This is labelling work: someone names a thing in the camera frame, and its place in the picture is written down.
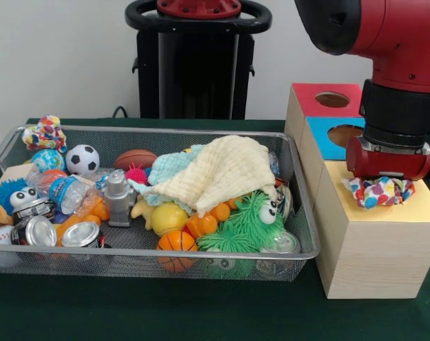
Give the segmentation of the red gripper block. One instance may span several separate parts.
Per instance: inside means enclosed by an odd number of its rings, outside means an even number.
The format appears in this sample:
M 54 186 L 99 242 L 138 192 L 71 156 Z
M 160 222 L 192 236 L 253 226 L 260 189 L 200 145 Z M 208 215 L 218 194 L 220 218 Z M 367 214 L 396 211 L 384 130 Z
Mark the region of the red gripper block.
M 425 143 L 417 150 L 388 148 L 356 136 L 347 143 L 346 165 L 358 178 L 421 180 L 430 170 L 430 146 Z

